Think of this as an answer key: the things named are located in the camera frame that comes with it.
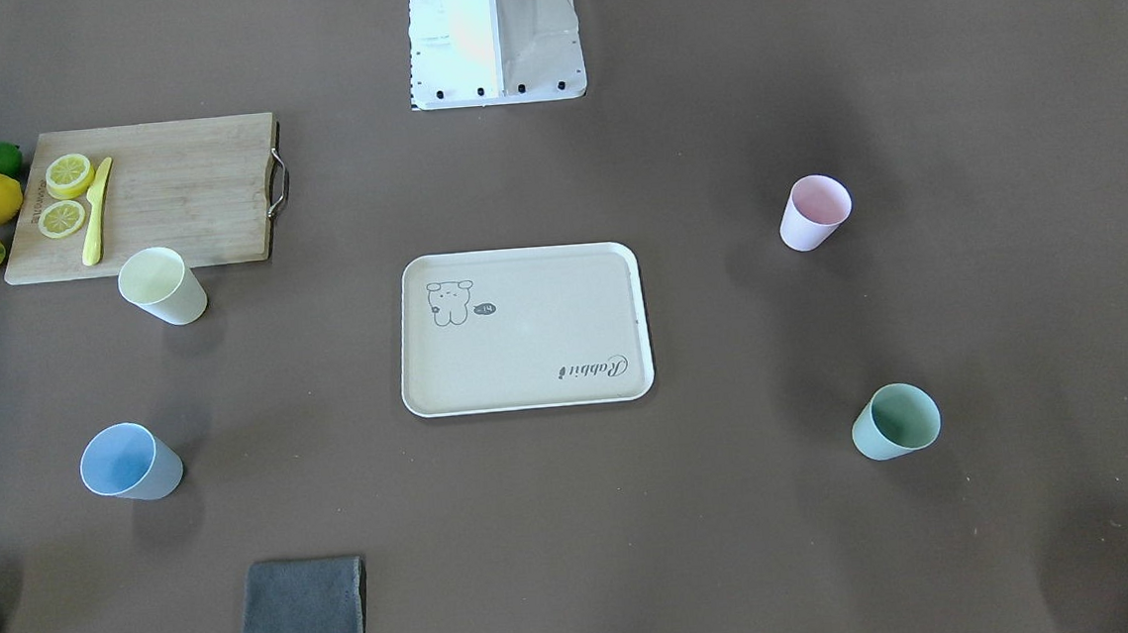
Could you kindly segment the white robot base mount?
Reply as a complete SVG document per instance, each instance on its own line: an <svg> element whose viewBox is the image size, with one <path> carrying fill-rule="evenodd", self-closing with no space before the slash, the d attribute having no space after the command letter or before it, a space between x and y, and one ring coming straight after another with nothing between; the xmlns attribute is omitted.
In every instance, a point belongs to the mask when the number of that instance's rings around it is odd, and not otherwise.
<svg viewBox="0 0 1128 633"><path fill-rule="evenodd" d="M587 93L573 0L409 0L409 106L458 109Z"/></svg>

